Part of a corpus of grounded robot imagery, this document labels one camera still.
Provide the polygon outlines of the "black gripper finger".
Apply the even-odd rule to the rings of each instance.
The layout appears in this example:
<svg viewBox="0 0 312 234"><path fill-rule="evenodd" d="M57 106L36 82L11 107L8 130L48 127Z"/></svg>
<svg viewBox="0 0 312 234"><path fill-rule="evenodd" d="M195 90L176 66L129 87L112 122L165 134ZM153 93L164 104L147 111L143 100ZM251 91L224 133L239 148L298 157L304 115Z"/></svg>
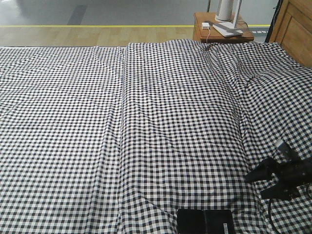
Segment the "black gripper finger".
<svg viewBox="0 0 312 234"><path fill-rule="evenodd" d="M260 162L258 166L245 175L245 182L253 183L260 180L271 180L272 174L279 169L279 163L273 158L267 158Z"/></svg>
<svg viewBox="0 0 312 234"><path fill-rule="evenodd" d="M292 198L296 198L296 188L279 182L274 186L264 189L260 194L262 199L291 200Z"/></svg>

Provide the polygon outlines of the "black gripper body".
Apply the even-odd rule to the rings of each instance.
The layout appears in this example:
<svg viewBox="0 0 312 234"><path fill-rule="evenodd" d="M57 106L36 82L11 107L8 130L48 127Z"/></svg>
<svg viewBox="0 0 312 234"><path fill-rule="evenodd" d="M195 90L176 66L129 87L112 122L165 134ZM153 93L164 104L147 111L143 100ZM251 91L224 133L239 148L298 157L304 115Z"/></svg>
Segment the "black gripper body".
<svg viewBox="0 0 312 234"><path fill-rule="evenodd" d="M297 195L298 186L312 183L311 159L284 162L278 168L278 185L285 194Z"/></svg>

